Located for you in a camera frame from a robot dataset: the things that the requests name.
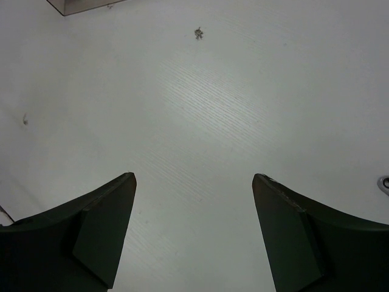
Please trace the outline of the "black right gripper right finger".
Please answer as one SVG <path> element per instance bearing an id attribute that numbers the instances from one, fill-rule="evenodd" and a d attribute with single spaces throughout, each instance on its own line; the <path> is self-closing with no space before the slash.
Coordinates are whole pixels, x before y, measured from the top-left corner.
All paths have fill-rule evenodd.
<path id="1" fill-rule="evenodd" d="M 388 291 L 388 225 L 333 209 L 264 174 L 253 197 L 277 291 Z"/>

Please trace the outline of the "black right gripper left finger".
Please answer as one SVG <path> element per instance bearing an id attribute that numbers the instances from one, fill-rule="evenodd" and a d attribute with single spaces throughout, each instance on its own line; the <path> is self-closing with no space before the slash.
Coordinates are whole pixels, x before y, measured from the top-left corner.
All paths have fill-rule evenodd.
<path id="1" fill-rule="evenodd" d="M 127 172 L 50 210 L 1 227 L 1 291 L 108 291 L 133 208 Z"/>

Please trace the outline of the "small silver ratchet wrench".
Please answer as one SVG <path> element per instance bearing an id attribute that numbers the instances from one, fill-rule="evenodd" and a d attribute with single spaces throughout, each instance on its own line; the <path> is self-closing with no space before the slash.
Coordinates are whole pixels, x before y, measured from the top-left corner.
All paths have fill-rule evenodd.
<path id="1" fill-rule="evenodd" d="M 389 196 L 389 176 L 381 176 L 377 180 L 378 188 L 387 196 Z"/>

